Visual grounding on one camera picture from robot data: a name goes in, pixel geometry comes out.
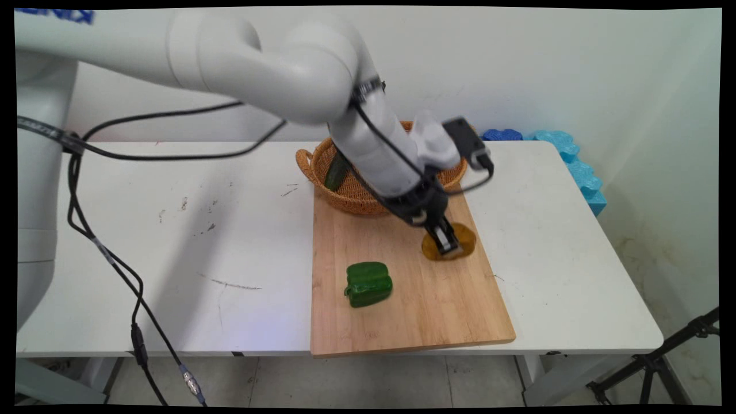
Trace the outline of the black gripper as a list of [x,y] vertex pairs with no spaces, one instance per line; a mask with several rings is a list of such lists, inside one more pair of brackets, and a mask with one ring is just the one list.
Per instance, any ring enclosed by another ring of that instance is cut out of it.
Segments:
[[457,257],[463,253],[457,234],[445,217],[449,198],[440,189],[439,181],[420,180],[402,196],[384,197],[383,205],[408,225],[425,228],[440,257]]

